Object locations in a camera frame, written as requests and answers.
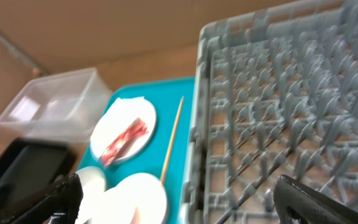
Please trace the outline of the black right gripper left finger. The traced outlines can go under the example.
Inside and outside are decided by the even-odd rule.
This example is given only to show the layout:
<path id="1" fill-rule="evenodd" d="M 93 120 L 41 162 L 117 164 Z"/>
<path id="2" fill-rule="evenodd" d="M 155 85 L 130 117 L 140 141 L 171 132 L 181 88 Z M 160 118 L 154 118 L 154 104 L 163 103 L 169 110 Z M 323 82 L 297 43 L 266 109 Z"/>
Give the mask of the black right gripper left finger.
<path id="1" fill-rule="evenodd" d="M 74 223 L 83 189 L 78 174 L 69 174 L 3 210 L 4 223 Z"/>

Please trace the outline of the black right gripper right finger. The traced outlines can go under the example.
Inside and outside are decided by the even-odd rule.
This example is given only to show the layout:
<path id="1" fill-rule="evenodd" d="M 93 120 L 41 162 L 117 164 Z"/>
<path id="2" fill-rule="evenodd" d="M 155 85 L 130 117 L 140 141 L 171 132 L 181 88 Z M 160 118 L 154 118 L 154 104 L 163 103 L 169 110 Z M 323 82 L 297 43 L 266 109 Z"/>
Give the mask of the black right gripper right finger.
<path id="1" fill-rule="evenodd" d="M 358 212 L 287 175 L 278 177 L 273 201 L 281 223 L 358 224 Z"/>

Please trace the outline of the grey bowl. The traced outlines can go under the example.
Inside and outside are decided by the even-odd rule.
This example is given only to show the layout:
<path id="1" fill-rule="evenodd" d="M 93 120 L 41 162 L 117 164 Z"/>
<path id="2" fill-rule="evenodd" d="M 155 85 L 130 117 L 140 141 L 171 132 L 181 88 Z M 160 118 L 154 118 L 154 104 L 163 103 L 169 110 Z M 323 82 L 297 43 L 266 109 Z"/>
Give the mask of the grey bowl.
<path id="1" fill-rule="evenodd" d="M 75 173 L 80 178 L 83 191 L 75 224 L 88 223 L 98 207 L 100 196 L 106 190 L 106 177 L 104 172 L 96 166 L 84 167 Z"/>

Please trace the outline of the red snack wrapper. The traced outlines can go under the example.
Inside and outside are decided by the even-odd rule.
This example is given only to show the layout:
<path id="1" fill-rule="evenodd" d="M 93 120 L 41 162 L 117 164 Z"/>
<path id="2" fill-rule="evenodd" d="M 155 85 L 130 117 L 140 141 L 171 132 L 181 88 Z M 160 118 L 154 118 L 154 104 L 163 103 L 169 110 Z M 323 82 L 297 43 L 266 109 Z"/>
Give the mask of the red snack wrapper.
<path id="1" fill-rule="evenodd" d="M 140 118 L 133 122 L 114 139 L 114 141 L 103 151 L 99 161 L 108 168 L 130 144 L 148 133 L 147 126 Z"/>

